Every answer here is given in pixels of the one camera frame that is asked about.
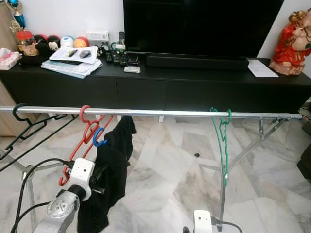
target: trophy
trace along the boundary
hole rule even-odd
[[[24,15],[21,11],[22,4],[18,0],[8,0],[7,6],[14,11],[13,15],[19,25],[23,28],[26,27]]]

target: black tv cabinet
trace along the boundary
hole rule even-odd
[[[2,70],[1,79],[17,103],[31,106],[297,113],[311,95],[305,74],[255,78],[248,70],[146,67],[143,59],[133,74],[103,63],[84,79],[19,65]]]

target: black cloth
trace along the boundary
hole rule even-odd
[[[108,211],[125,195],[128,159],[133,152],[132,134],[136,133],[131,116],[124,116],[115,129],[107,133],[106,145],[97,147],[95,168],[108,167],[95,183],[104,194],[92,191],[92,196],[81,202],[78,213],[78,233],[98,233],[108,226]]]

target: paper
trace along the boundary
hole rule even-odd
[[[102,62],[99,59],[96,59],[94,64],[81,63],[79,65],[47,60],[42,63],[41,68],[83,79],[102,65]]]
[[[255,77],[258,78],[272,78],[278,77],[276,73],[271,71],[264,63],[259,60],[248,59],[248,68],[253,73]]]
[[[68,53],[77,50],[77,52],[68,57]],[[83,50],[90,50],[91,55],[86,58],[80,58],[80,53]],[[72,48],[72,47],[60,47],[51,57],[50,60],[54,61],[77,61],[77,62],[84,62],[88,64],[94,64],[97,58],[97,46],[90,46],[90,47],[81,47],[81,48]]]

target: red deity figurine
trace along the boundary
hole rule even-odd
[[[311,8],[293,12],[289,21],[280,35],[269,66],[281,74],[297,75],[305,67],[305,56],[311,53]]]

